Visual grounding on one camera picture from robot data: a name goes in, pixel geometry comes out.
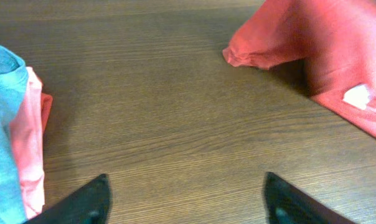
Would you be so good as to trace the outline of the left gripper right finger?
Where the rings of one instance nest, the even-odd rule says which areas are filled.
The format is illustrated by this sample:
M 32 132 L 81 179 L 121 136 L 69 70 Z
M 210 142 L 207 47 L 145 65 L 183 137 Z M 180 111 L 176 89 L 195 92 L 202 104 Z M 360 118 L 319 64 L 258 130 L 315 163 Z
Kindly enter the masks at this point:
M 274 172 L 265 175 L 263 195 L 269 224 L 355 224 Z

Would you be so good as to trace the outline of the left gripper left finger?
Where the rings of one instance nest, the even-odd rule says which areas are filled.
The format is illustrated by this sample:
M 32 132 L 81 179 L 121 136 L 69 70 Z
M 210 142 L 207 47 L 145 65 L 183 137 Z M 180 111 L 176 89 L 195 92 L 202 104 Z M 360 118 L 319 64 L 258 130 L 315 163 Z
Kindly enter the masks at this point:
M 110 208 L 108 175 L 100 174 L 24 224 L 107 224 Z

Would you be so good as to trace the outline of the orange red t-shirt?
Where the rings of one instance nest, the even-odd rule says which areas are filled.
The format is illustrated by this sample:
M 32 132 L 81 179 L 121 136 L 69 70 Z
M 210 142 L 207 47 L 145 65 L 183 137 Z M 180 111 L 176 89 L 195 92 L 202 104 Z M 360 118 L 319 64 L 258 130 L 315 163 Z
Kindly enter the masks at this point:
M 376 1 L 266 0 L 223 56 L 264 70 L 304 60 L 311 98 L 376 138 Z

